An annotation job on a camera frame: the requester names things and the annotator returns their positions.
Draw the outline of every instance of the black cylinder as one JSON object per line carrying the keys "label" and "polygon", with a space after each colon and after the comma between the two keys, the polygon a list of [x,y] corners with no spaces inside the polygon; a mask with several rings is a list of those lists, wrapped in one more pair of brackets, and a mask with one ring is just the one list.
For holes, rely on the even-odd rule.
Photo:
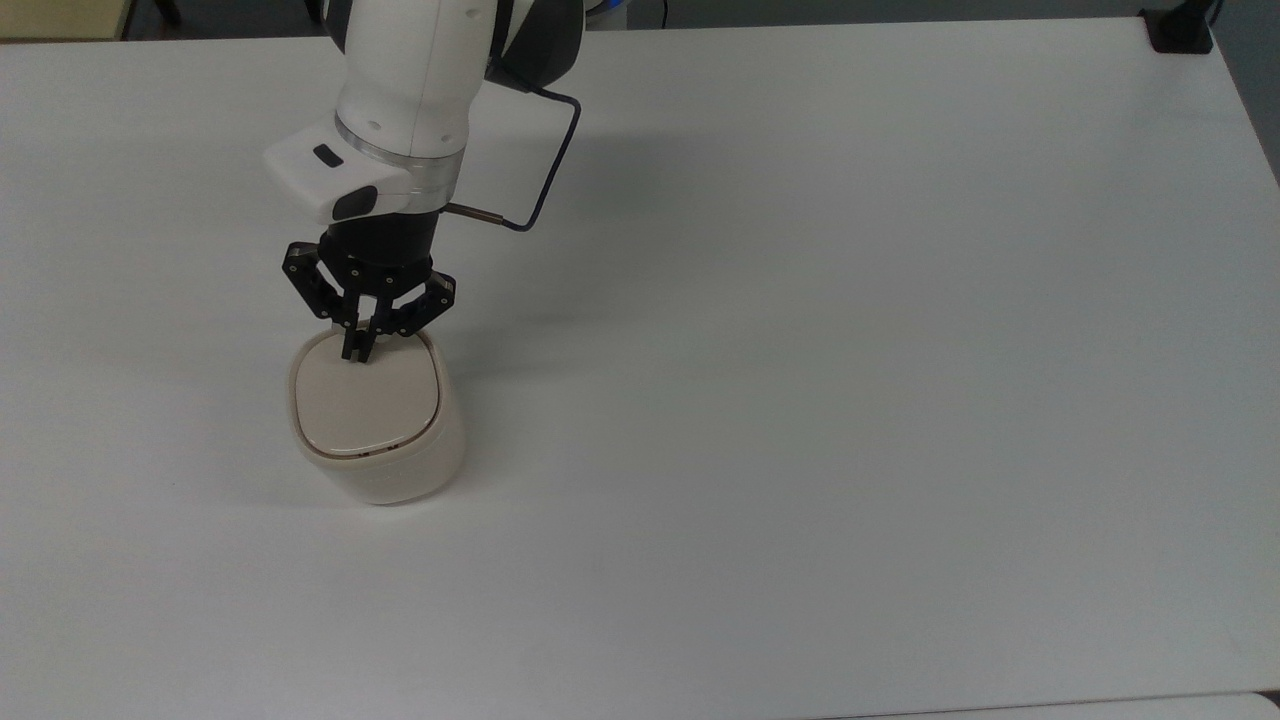
{"label": "black cylinder", "polygon": [[374,215],[329,225],[329,238],[347,255],[384,268],[431,256],[440,213]]}

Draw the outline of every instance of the black object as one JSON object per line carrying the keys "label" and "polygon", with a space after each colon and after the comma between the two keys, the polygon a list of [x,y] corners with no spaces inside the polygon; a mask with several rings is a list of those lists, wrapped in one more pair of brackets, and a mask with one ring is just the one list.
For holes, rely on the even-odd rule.
{"label": "black object", "polygon": [[1172,10],[1142,10],[1138,13],[1147,22],[1147,36],[1156,53],[1179,55],[1207,55],[1213,50],[1213,37],[1206,19],[1210,9],[1222,0],[1187,0]]}
{"label": "black object", "polygon": [[562,78],[577,60],[585,17],[582,0],[534,0],[506,53],[495,35],[485,79],[530,92]]}
{"label": "black object", "polygon": [[172,24],[173,27],[182,24],[182,13],[178,12],[178,5],[174,4],[174,0],[155,1],[156,10],[160,10],[160,17],[164,18],[164,22]]}
{"label": "black object", "polygon": [[342,165],[342,158],[339,158],[338,154],[333,151],[333,147],[329,147],[328,145],[316,145],[311,149],[311,151],[315,152],[316,158],[320,158],[321,163],[329,165],[330,168]]}
{"label": "black object", "polygon": [[343,195],[333,204],[333,222],[340,223],[374,211],[378,205],[378,188],[366,184]]}
{"label": "black object", "polygon": [[307,15],[311,15],[311,22],[320,24],[324,22],[324,8],[321,6],[321,0],[303,0],[307,4]]}
{"label": "black object", "polygon": [[[319,243],[289,245],[284,274],[316,318],[344,328],[343,360],[367,363],[378,336],[410,337],[453,307],[456,282],[431,263],[439,219],[439,213],[376,215],[329,225]],[[342,292],[320,273],[321,264]],[[421,296],[396,306],[422,286]],[[378,301],[367,323],[360,320],[361,296]]]}
{"label": "black object", "polygon": [[324,28],[333,38],[338,50],[347,51],[347,24],[351,22],[351,3],[353,0],[329,0],[329,12],[324,14]]}
{"label": "black object", "polygon": [[564,132],[564,140],[561,141],[559,151],[556,152],[556,160],[552,161],[552,169],[547,173],[547,179],[543,182],[543,191],[538,195],[538,202],[534,204],[534,211],[529,215],[529,220],[525,223],[513,223],[497,213],[490,213],[488,210],[480,210],[471,208],[468,205],[460,205],[457,202],[449,202],[444,206],[445,213],[452,213],[454,215],[462,215],[463,218],[471,218],[472,220],[480,220],[485,223],[492,223],[495,225],[502,225],[507,229],[516,232],[529,232],[532,229],[534,224],[538,223],[538,217],[543,214],[543,205],[547,204],[547,195],[552,191],[552,184],[556,182],[556,173],[559,170],[561,163],[564,161],[564,154],[568,152],[568,145],[573,142],[573,132],[577,129],[577,122],[582,118],[582,104],[568,95],[561,95],[558,92],[552,92],[550,90],[532,90],[534,95],[547,97],[548,100],[554,100],[557,102],[563,102],[573,108],[573,119],[568,123],[568,131]]}

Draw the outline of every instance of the container lid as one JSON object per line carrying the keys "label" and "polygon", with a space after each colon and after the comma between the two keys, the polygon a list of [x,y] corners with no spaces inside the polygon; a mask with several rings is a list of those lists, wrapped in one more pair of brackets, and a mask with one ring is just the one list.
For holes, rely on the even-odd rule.
{"label": "container lid", "polygon": [[380,342],[369,363],[342,359],[342,334],[321,338],[297,361],[293,413],[302,439],[332,457],[388,452],[422,436],[440,386],[421,336]]}

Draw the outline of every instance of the cable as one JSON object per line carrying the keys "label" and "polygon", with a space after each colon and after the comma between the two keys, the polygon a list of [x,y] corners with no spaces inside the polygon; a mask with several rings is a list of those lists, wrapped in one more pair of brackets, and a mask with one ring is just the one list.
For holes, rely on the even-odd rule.
{"label": "cable", "polygon": [[547,195],[552,191],[552,184],[556,182],[556,173],[559,170],[561,163],[564,161],[564,154],[568,152],[568,145],[573,141],[573,132],[577,129],[577,120],[582,117],[582,104],[568,95],[561,95],[558,92],[552,92],[541,87],[529,88],[534,95],[539,95],[548,100],[554,100],[557,102],[563,102],[573,108],[573,119],[568,123],[568,131],[564,133],[564,140],[561,142],[561,149],[556,152],[556,160],[552,163],[550,172],[547,173],[547,182],[543,183],[543,191],[538,195],[538,202],[534,205],[534,211],[529,215],[529,222],[526,223],[513,223],[497,213],[490,213],[488,210],[480,210],[477,208],[471,208],[468,205],[460,205],[457,202],[449,202],[444,206],[445,213],[452,213],[454,215],[462,215],[463,218],[471,218],[472,220],[480,220],[485,223],[492,223],[495,225],[502,225],[507,229],[516,232],[529,232],[534,223],[538,222],[538,217],[543,214],[543,205],[547,202]]}

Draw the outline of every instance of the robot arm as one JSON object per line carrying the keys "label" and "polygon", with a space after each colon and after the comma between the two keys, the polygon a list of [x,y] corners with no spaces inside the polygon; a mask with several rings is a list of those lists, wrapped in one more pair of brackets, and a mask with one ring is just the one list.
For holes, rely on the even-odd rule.
{"label": "robot arm", "polygon": [[[585,13],[582,0],[329,0],[324,17],[347,56],[337,110],[265,159],[328,225],[319,243],[289,246],[285,274],[317,318],[346,328],[343,357],[367,361],[378,334],[413,334],[452,306],[454,281],[434,270],[430,249],[480,83],[562,97],[543,88],[573,65]],[[361,296],[376,300],[367,320]]]}
{"label": "robot arm", "polygon": [[330,0],[347,55],[334,115],[271,146],[276,182],[317,223],[448,204],[484,79],[545,87],[577,58],[581,0]]}

